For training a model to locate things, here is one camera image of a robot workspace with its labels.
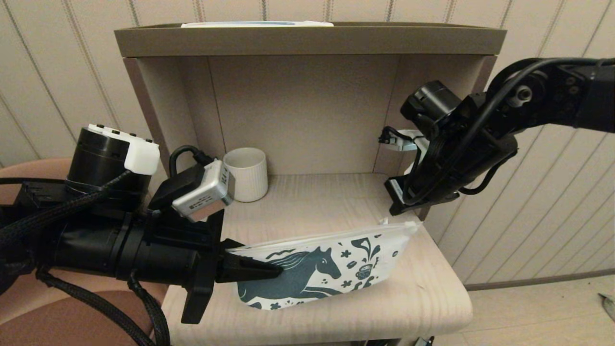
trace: pink chair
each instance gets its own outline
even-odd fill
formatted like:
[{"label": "pink chair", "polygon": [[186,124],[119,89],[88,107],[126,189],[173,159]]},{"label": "pink chair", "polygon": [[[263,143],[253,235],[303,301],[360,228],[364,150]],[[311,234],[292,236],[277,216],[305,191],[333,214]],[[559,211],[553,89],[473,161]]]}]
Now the pink chair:
[{"label": "pink chair", "polygon": [[[0,169],[0,177],[65,179],[71,159],[42,159]],[[12,204],[19,186],[0,185],[0,204]],[[130,316],[145,333],[152,324],[126,282],[103,276],[51,270],[51,274],[101,295]],[[162,302],[167,285],[142,283]],[[48,288],[34,274],[23,275],[0,296],[0,345],[135,345],[115,323],[93,308]]]}]

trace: floor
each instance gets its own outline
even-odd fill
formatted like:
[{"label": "floor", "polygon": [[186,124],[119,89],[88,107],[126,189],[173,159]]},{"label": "floor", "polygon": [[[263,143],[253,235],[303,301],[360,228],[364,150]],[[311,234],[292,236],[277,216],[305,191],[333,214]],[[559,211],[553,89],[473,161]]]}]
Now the floor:
[{"label": "floor", "polygon": [[615,276],[470,292],[472,323],[434,346],[615,345],[599,292],[614,294]]}]

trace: horse illustration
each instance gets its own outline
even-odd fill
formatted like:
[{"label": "horse illustration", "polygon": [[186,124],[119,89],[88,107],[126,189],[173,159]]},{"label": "horse illustration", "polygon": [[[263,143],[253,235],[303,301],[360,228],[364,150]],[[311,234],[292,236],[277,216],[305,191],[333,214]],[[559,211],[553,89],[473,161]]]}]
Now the horse illustration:
[{"label": "horse illustration", "polygon": [[338,266],[331,258],[331,248],[324,252],[320,247],[312,252],[296,252],[268,263],[278,265],[284,271],[275,279],[238,282],[237,288],[243,302],[249,302],[255,297],[324,298],[341,293],[330,288],[310,287],[307,284],[316,271],[328,274],[333,279],[341,276]]}]

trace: white ceramic cup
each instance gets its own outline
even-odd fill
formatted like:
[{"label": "white ceramic cup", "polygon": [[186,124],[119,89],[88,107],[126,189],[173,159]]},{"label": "white ceramic cup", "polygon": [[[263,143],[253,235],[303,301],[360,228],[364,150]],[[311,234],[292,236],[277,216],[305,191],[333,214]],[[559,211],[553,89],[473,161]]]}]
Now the white ceramic cup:
[{"label": "white ceramic cup", "polygon": [[267,160],[262,150],[231,150],[224,156],[223,162],[235,177],[236,201],[254,202],[267,193]]}]

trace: striped wallpaper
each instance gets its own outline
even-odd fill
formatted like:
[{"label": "striped wallpaper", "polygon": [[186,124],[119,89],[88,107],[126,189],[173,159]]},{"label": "striped wallpaper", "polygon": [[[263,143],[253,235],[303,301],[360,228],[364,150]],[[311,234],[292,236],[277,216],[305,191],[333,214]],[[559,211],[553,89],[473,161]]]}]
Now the striped wallpaper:
[{"label": "striped wallpaper", "polygon": [[[70,156],[79,128],[150,136],[113,29],[169,22],[446,22],[508,30],[494,68],[615,55],[612,0],[0,0],[0,167]],[[463,282],[615,268],[615,135],[544,126],[477,196],[426,227]]]}]

